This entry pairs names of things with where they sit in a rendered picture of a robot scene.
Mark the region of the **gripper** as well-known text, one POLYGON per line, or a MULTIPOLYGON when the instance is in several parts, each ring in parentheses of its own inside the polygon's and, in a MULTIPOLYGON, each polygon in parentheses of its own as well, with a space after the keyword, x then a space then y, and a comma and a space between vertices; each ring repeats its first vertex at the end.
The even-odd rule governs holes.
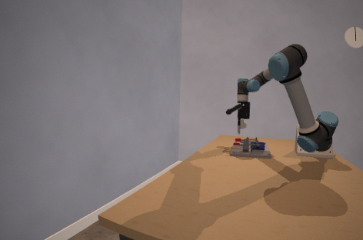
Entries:
POLYGON ((239 102, 241 103, 241 108, 238 109, 238 134, 240 135, 240 129, 246 128, 246 124, 243 119, 249 119, 250 116, 250 102, 239 102), (243 106, 244 104, 244 106, 243 106), (243 119, 241 119, 243 118, 243 119))

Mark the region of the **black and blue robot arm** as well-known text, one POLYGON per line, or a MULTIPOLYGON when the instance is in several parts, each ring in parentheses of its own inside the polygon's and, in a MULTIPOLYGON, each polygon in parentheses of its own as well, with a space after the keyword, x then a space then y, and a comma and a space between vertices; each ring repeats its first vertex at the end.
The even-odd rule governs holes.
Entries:
POLYGON ((269 59, 268 68, 252 80, 238 79, 238 101, 247 102, 249 92, 258 91, 263 84, 271 79, 281 81, 280 83, 285 86, 298 120, 298 145, 306 152, 314 152, 315 150, 324 152, 331 147, 332 136, 338 126, 338 117, 333 112, 321 111, 315 120, 301 82, 300 67, 305 64, 306 60, 307 52, 303 46, 298 44, 292 44, 275 53, 269 59))

